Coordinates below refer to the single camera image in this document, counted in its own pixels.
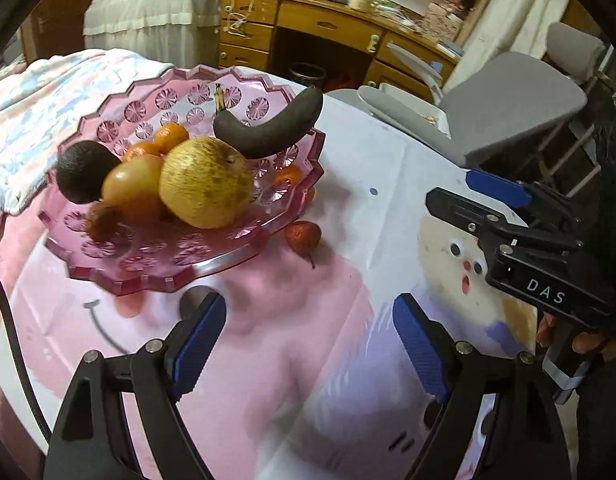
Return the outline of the operator right hand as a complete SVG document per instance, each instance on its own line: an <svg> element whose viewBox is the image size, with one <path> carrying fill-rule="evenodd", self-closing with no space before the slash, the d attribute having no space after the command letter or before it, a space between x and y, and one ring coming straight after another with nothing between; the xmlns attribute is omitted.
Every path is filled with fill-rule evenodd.
<svg viewBox="0 0 616 480"><path fill-rule="evenodd" d="M552 344L559 322L554 315L543 313L537 330L537 342L542 348L548 348ZM616 337L580 333L574 338L572 347L579 354L600 352L605 361L616 359Z"/></svg>

